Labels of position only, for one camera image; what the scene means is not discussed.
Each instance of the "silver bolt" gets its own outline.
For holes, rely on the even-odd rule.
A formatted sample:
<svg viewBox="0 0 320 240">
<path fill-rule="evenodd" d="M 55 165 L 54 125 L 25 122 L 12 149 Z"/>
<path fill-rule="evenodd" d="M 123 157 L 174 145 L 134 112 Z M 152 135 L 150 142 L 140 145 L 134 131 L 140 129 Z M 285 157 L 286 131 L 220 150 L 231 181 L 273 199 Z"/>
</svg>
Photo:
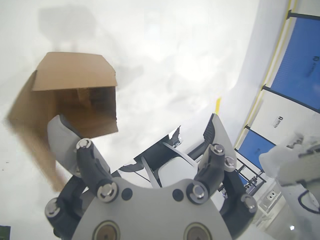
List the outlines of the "silver bolt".
<svg viewBox="0 0 320 240">
<path fill-rule="evenodd" d="M 249 212 L 255 213 L 257 211 L 257 202 L 256 202 L 255 198 L 253 198 L 251 195 L 243 194 L 241 196 L 241 201 L 249 209 Z"/>
<path fill-rule="evenodd" d="M 113 188 L 112 188 L 111 184 L 106 184 L 106 185 L 102 186 L 100 194 L 103 195 L 104 197 L 107 197 L 107 196 L 110 196 L 112 191 L 113 191 Z"/>
<path fill-rule="evenodd" d="M 203 198 L 205 195 L 205 190 L 200 185 L 194 185 L 192 192 L 198 199 Z"/>
<path fill-rule="evenodd" d="M 117 195 L 117 184 L 115 182 L 113 183 L 107 183 L 103 186 L 100 186 L 97 191 L 97 197 L 99 200 L 107 203 L 110 202 L 116 197 Z"/>
<path fill-rule="evenodd" d="M 219 145 L 219 144 L 215 144 L 213 146 L 214 150 L 217 152 L 217 153 L 222 153 L 223 150 L 224 150 L 224 147 L 222 145 Z"/>
<path fill-rule="evenodd" d="M 89 146 L 91 146 L 91 140 L 89 138 L 82 138 L 75 147 L 76 149 L 79 149 L 88 148 Z"/>
<path fill-rule="evenodd" d="M 228 168 L 233 168 L 235 166 L 235 160 L 233 157 L 230 156 L 225 156 L 225 160 L 224 160 L 224 164 L 225 166 L 227 166 Z"/>
<path fill-rule="evenodd" d="M 50 200 L 44 209 L 45 215 L 48 218 L 55 217 L 59 213 L 59 211 L 60 207 L 57 206 L 57 198 L 53 198 L 52 200 Z"/>
</svg>

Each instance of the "open cardboard box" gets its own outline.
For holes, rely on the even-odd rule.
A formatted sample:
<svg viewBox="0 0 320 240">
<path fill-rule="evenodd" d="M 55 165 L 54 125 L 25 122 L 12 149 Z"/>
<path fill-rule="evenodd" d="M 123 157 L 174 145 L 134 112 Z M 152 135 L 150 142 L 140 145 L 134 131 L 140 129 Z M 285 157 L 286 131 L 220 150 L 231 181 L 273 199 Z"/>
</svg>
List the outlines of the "open cardboard box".
<svg viewBox="0 0 320 240">
<path fill-rule="evenodd" d="M 49 52 L 17 96 L 8 121 L 55 191 L 65 181 L 49 150 L 48 122 L 63 114 L 88 138 L 117 132 L 116 85 L 116 73 L 101 55 Z"/>
</svg>

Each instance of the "blue panel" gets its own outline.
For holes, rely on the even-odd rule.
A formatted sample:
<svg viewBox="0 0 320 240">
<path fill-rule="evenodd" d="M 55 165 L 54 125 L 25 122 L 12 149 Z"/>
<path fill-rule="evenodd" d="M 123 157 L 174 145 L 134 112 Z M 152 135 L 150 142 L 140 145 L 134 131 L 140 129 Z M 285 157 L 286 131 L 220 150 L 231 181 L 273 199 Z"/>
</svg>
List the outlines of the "blue panel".
<svg viewBox="0 0 320 240">
<path fill-rule="evenodd" d="M 249 130 L 238 152 L 259 169 L 262 169 L 259 156 L 262 153 L 267 153 L 274 146 L 275 145 L 268 140 Z"/>
<path fill-rule="evenodd" d="M 297 18 L 271 89 L 320 108 L 320 21 Z"/>
</svg>

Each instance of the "yellow stripe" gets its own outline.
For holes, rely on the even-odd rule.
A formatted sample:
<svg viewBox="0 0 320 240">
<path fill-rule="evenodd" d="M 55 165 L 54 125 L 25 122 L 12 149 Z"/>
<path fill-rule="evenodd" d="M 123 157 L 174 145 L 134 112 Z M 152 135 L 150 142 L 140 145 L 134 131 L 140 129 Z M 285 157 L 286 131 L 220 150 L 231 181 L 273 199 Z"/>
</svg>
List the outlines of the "yellow stripe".
<svg viewBox="0 0 320 240">
<path fill-rule="evenodd" d="M 288 12 L 289 9 L 290 9 L 291 1 L 292 1 L 292 0 L 289 0 L 289 2 L 288 2 L 287 12 Z M 281 27 L 281 33 L 280 33 L 280 36 L 279 36 L 279 38 L 278 38 L 278 41 L 277 41 L 275 50 L 274 50 L 274 52 L 273 52 L 273 56 L 272 56 L 271 62 L 270 62 L 270 64 L 269 64 L 269 67 L 268 67 L 268 69 L 267 69 L 267 72 L 266 72 L 266 74 L 265 74 L 265 77 L 264 77 L 264 79 L 263 79 L 263 83 L 262 83 L 261 86 L 265 85 L 265 83 L 266 83 L 266 79 L 267 79 L 267 77 L 268 77 L 268 74 L 269 74 L 269 72 L 270 72 L 270 68 L 271 68 L 272 63 L 273 63 L 273 60 L 274 60 L 274 58 L 275 58 L 277 48 L 279 47 L 279 43 L 280 43 L 280 40 L 281 40 L 283 31 L 284 31 L 284 28 L 285 28 L 286 20 L 287 20 L 287 15 L 285 15 L 285 17 L 284 17 L 284 21 L 283 21 L 282 27 Z M 241 135 L 242 135 L 242 133 L 243 133 L 243 131 L 244 131 L 244 127 L 248 124 L 248 121 L 249 121 L 249 119 L 250 119 L 253 111 L 256 110 L 255 107 L 258 107 L 258 106 L 256 106 L 256 103 L 257 103 L 257 100 L 258 100 L 260 94 L 263 94 L 263 93 L 260 92 L 260 93 L 257 95 L 257 97 L 255 98 L 255 101 L 254 101 L 254 103 L 253 103 L 253 106 L 252 106 L 252 108 L 251 108 L 251 111 L 249 112 L 249 115 L 247 116 L 246 121 L 245 121 L 245 123 L 244 123 L 243 126 L 242 126 L 242 131 L 241 131 L 240 135 L 238 136 L 236 142 L 234 143 L 234 147 L 237 146 L 237 144 L 238 144 L 238 142 L 239 142 L 239 139 L 240 139 L 240 137 L 241 137 Z"/>
<path fill-rule="evenodd" d="M 215 114 L 219 113 L 220 102 L 221 102 L 221 97 L 219 97 L 216 101 L 216 111 L 214 112 Z"/>
</svg>

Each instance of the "green object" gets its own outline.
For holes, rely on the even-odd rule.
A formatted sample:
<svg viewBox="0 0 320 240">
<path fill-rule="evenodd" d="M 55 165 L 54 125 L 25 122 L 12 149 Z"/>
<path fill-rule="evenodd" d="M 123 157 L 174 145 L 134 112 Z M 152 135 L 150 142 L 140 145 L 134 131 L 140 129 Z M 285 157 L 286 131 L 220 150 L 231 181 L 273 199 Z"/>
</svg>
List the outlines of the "green object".
<svg viewBox="0 0 320 240">
<path fill-rule="evenodd" d="M 0 225 L 0 240 L 10 240 L 11 226 Z"/>
</svg>

